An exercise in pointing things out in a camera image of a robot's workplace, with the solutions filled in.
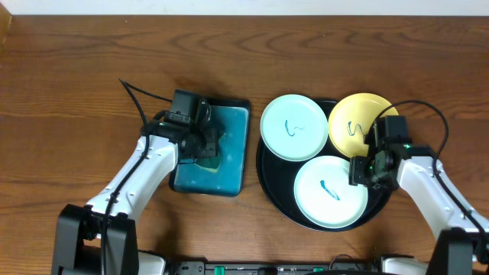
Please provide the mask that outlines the green yellow sponge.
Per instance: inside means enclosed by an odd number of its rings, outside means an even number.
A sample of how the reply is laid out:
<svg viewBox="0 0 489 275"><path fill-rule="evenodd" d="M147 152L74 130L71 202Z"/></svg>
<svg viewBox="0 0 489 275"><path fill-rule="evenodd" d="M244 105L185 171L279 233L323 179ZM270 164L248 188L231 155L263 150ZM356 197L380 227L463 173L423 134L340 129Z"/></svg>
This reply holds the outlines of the green yellow sponge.
<svg viewBox="0 0 489 275"><path fill-rule="evenodd" d="M199 168L208 171L210 173L217 173L221 164L221 157L219 155L210 158L197 159L195 165Z"/></svg>

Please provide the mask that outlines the white plate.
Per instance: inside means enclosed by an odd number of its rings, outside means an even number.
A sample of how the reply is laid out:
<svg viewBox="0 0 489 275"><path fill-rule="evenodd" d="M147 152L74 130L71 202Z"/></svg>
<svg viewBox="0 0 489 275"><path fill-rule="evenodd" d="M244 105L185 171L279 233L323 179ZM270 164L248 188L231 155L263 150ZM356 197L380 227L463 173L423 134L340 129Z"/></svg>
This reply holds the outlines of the white plate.
<svg viewBox="0 0 489 275"><path fill-rule="evenodd" d="M368 190L348 183L349 162L340 157L315 157L301 166L293 184L302 214L321 228L354 224L368 204Z"/></svg>

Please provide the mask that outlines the yellow plate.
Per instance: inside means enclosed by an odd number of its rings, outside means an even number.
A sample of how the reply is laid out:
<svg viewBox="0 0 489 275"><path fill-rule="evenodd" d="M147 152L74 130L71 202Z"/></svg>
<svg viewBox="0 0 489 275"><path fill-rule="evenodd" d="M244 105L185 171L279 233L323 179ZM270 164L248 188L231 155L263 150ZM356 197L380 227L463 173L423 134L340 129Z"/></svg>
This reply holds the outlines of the yellow plate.
<svg viewBox="0 0 489 275"><path fill-rule="evenodd" d="M335 148L349 158L366 157L369 146L364 138L374 119L390 105L372 93L356 93L342 99L329 116L329 137Z"/></svg>

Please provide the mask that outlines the mint green plate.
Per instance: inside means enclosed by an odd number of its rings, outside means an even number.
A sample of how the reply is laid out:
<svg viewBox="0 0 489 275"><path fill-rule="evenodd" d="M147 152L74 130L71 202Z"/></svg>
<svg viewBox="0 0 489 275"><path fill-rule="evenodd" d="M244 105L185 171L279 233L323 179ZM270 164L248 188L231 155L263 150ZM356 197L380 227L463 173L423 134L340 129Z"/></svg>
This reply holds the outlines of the mint green plate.
<svg viewBox="0 0 489 275"><path fill-rule="evenodd" d="M261 139L276 157L291 162L308 160L325 146L329 131L325 112L304 95L282 95L264 109Z"/></svg>

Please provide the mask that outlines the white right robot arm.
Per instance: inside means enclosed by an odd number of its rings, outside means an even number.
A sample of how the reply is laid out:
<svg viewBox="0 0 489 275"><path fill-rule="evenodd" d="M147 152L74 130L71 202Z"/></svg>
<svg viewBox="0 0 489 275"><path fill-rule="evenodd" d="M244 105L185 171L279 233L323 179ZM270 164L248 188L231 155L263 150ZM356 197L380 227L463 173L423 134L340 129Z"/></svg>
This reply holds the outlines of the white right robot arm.
<svg viewBox="0 0 489 275"><path fill-rule="evenodd" d="M395 144L350 159L348 183L369 189L403 189L415 202L436 239L431 259L385 257L392 274L471 274L476 260L488 264L488 220L457 190L429 147Z"/></svg>

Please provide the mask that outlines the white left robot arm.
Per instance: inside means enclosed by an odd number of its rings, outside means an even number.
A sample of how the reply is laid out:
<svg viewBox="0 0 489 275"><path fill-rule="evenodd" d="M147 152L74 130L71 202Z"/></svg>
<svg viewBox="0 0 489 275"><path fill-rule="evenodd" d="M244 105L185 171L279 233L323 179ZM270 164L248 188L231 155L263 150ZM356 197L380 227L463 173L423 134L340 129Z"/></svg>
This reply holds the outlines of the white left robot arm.
<svg viewBox="0 0 489 275"><path fill-rule="evenodd" d="M160 112L145 121L137 147L114 179L84 206L57 219L53 274L162 274L166 261L138 249L136 222L181 160L217 154L211 113Z"/></svg>

